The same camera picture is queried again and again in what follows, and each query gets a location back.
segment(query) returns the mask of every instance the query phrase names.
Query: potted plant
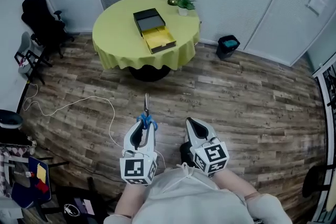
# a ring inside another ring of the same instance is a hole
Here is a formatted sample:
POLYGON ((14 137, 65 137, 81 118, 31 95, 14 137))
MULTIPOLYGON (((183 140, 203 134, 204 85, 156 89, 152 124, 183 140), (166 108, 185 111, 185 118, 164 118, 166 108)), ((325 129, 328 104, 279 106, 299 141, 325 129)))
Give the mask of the potted plant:
POLYGON ((195 9, 195 0, 177 0, 178 11, 181 16, 187 16, 188 10, 195 9))

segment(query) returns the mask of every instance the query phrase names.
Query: table base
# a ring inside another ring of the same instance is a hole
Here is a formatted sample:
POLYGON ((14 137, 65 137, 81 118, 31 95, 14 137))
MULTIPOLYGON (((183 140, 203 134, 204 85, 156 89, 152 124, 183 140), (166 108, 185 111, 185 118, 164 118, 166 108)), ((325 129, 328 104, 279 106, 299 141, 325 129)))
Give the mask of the table base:
POLYGON ((129 67, 131 74, 138 80, 146 82, 158 81, 168 75, 170 68, 162 66, 161 69, 156 69, 153 66, 144 65, 140 69, 129 67))

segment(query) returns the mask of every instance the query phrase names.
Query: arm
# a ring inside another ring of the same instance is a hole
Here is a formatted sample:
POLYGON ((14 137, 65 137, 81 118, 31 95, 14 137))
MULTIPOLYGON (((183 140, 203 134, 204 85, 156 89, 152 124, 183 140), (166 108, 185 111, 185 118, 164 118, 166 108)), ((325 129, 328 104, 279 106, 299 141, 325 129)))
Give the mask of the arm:
POLYGON ((276 197, 269 194, 261 195, 250 183, 230 170, 216 172, 213 181, 220 189, 242 194, 251 217, 261 219, 264 224, 292 224, 276 197))
POLYGON ((127 184, 114 213, 132 218, 143 205, 145 190, 145 186, 127 184))

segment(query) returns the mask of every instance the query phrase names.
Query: sleeve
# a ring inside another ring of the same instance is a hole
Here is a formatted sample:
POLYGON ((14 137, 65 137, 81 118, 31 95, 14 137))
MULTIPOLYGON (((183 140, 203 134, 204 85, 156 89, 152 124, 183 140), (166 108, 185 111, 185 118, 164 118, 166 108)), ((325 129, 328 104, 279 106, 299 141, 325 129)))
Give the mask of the sleeve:
POLYGON ((280 201, 269 194, 262 194, 246 201, 247 210, 253 218, 264 224, 292 224, 280 201))
POLYGON ((110 215, 104 220, 104 224, 131 224, 132 219, 122 215, 110 215))

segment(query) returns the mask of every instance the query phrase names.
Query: floor plank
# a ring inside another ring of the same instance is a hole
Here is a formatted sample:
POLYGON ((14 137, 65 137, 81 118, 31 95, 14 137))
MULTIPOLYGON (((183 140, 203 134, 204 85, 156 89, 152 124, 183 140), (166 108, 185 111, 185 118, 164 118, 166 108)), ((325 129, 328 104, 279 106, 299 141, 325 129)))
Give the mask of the floor plank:
MULTIPOLYGON (((220 61, 214 46, 198 44, 186 66, 145 83, 127 69, 103 70, 90 36, 76 37, 63 50, 63 59, 53 56, 53 67, 41 71, 46 85, 36 81, 34 101, 45 113, 91 95, 107 98, 116 110, 111 135, 122 144, 148 92, 159 124, 156 149, 167 166, 180 163, 186 117, 202 119, 226 142, 228 168, 260 192, 276 195, 292 220, 304 223, 317 196, 302 198, 302 183, 308 169, 324 161, 326 138, 319 89, 305 58, 293 68, 242 52, 220 61)), ((30 86, 26 96, 35 91, 30 86)), ((51 117, 42 116, 33 104, 21 114, 24 130, 37 140, 38 156, 71 162, 53 168, 56 184, 86 187, 86 177, 92 176, 100 193, 113 197, 122 191, 121 151, 108 135, 113 111, 107 101, 82 101, 51 117)), ((158 172, 162 170, 160 159, 158 172)), ((35 223, 33 216, 33 210, 26 212, 26 222, 35 223)), ((48 218, 61 223, 59 216, 48 218)))

